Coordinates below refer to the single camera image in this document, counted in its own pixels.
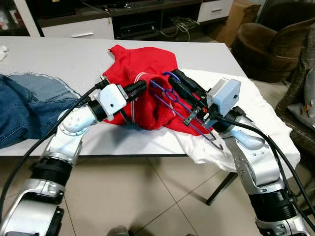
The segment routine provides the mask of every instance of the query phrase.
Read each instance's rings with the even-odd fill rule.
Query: wicker chair
[[[288,105],[304,103],[304,83],[309,70],[315,65],[315,24],[313,24],[303,42],[300,60],[293,73],[291,85],[284,98],[277,104],[276,114],[291,127],[291,139],[295,145],[315,157],[315,132],[298,121],[287,109]]]

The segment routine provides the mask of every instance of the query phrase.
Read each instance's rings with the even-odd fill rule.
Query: black cable
[[[269,144],[270,148],[273,150],[273,149],[276,149],[277,152],[280,154],[281,158],[284,160],[284,162],[286,163],[286,165],[289,167],[290,171],[292,172],[292,175],[299,187],[299,189],[301,190],[301,193],[305,199],[305,201],[307,202],[311,212],[312,212],[312,215],[315,217],[315,210],[314,210],[314,207],[310,201],[310,199],[308,198],[306,192],[305,192],[305,189],[301,183],[301,180],[299,179],[296,171],[294,170],[294,168],[292,167],[291,163],[288,161],[288,159],[286,158],[286,156],[284,155],[284,153],[280,150],[280,148],[276,145],[276,143],[270,138],[270,137],[267,137],[261,130],[257,129],[257,128],[254,128],[252,126],[249,126],[249,125],[246,125],[246,124],[242,124],[242,123],[239,123],[239,122],[236,122],[236,121],[233,121],[233,120],[230,120],[230,119],[226,119],[226,118],[223,118],[223,117],[220,117],[218,116],[217,117],[218,120],[220,121],[223,121],[223,122],[226,122],[226,123],[229,123],[229,124],[232,124],[232,125],[236,125],[236,126],[239,126],[241,128],[245,128],[245,129],[248,129],[248,130],[251,130],[257,134],[259,134],[263,139],[265,139],[267,141],[267,143]],[[277,153],[273,150],[273,153],[276,154],[275,155],[275,158],[279,158]],[[278,161],[278,165],[279,165],[279,168],[282,169],[282,165],[281,165],[281,162],[280,160]],[[287,181],[286,181],[286,178],[285,178],[285,175],[283,176],[283,180],[285,182],[285,184],[287,184]]]
[[[112,14],[110,14],[108,11],[104,11],[104,10],[102,10],[102,9],[100,9],[100,8],[91,6],[91,5],[89,5],[89,4],[87,4],[87,3],[83,2],[83,1],[82,1],[81,3],[84,4],[85,6],[88,6],[88,7],[92,8],[92,9],[96,10],[96,11],[105,12],[105,13],[107,13],[110,17],[112,17]]]
[[[308,223],[308,225],[310,226],[310,228],[315,232],[315,226],[314,224],[311,222],[311,220],[307,217],[307,215],[303,212],[303,210],[301,209],[301,207],[295,202],[293,203],[295,208],[297,209],[297,211],[301,214],[301,216],[305,219],[305,221]]]
[[[65,114],[63,116],[60,117],[60,119],[57,121],[57,123],[41,138],[39,139],[26,153],[25,155],[22,157],[22,159],[18,162],[18,164],[14,167],[13,171],[11,172],[11,174],[9,175],[8,179],[6,180],[4,186],[3,186],[3,190],[1,193],[1,197],[0,197],[0,224],[2,222],[2,211],[3,211],[3,204],[4,204],[4,200],[6,197],[6,193],[10,187],[11,182],[13,181],[16,173],[19,171],[19,169],[21,168],[21,166],[23,165],[23,163],[27,160],[27,158],[29,157],[29,155],[44,141],[46,140],[49,136],[51,136],[57,129],[58,125],[60,125],[60,123],[66,118],[67,115],[70,114],[70,112],[77,107],[87,96],[89,96],[94,90],[96,89],[102,89],[104,88],[106,85],[108,84],[108,82],[106,80],[103,80],[101,82],[99,82],[98,84],[94,85],[93,88],[91,88],[90,90],[88,90],[82,97],[79,98],[79,100],[71,107],[69,108]]]

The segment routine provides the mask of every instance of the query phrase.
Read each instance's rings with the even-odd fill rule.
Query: chair
[[[267,10],[261,24],[241,25],[232,54],[249,78],[283,81],[296,68],[303,39],[313,23],[314,3],[276,4]]]

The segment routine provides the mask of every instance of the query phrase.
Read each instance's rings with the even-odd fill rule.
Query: electronic device
[[[163,4],[164,0],[142,0],[142,1],[127,1],[125,8],[141,8],[145,6],[153,6]]]
[[[138,23],[123,22],[118,30],[115,32],[116,38],[127,38],[137,35],[155,32],[157,30],[157,22],[151,21],[138,21]]]

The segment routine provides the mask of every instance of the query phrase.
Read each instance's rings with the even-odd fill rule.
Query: floor tile
[[[284,83],[287,87],[289,87],[289,86],[291,85],[291,82],[286,81],[286,80],[284,80],[283,83]]]
[[[135,236],[186,236],[195,231],[177,205],[172,206]]]
[[[220,171],[213,164],[195,164],[189,157],[151,157],[149,160],[176,201]]]
[[[210,206],[198,198],[208,198],[227,172],[220,171],[178,202],[199,236],[259,236],[255,213],[238,178],[221,192]]]
[[[3,206],[3,213],[6,213],[10,206],[13,204],[15,200],[16,195],[13,195],[5,200],[4,206]],[[67,210],[65,201],[60,204],[60,208],[64,209],[64,215],[63,215],[63,221],[62,221],[62,227],[60,229],[59,236],[75,236],[72,223],[70,220],[69,212]]]
[[[288,87],[283,84],[282,82],[276,82],[276,83],[269,83],[272,87],[281,90],[282,92],[286,93]]]
[[[310,217],[310,220],[313,224],[315,224],[315,220],[313,217]],[[311,236],[315,236],[315,232],[312,231],[312,229],[310,228],[310,226],[308,224],[306,224],[307,229],[309,230],[309,232],[311,233]]]
[[[117,225],[137,231],[174,205],[146,158],[93,158],[77,165],[65,194],[77,236]]]
[[[269,92],[266,92],[264,90],[260,90],[260,94],[261,96],[266,100],[266,102],[268,102],[273,109],[276,108],[277,104],[280,102],[281,99],[278,99],[272,95],[270,95]]]
[[[281,100],[286,92],[285,85],[274,85],[273,83],[267,83],[263,81],[253,80],[254,84],[259,89],[260,93],[264,92],[265,96],[272,96]]]
[[[0,157],[0,192],[10,173],[12,172],[15,165],[19,162],[20,158],[16,157]],[[20,191],[20,188],[24,181],[31,176],[31,171],[29,170],[30,166],[38,161],[37,158],[28,159],[11,183],[11,186],[7,192],[7,198],[17,194]]]

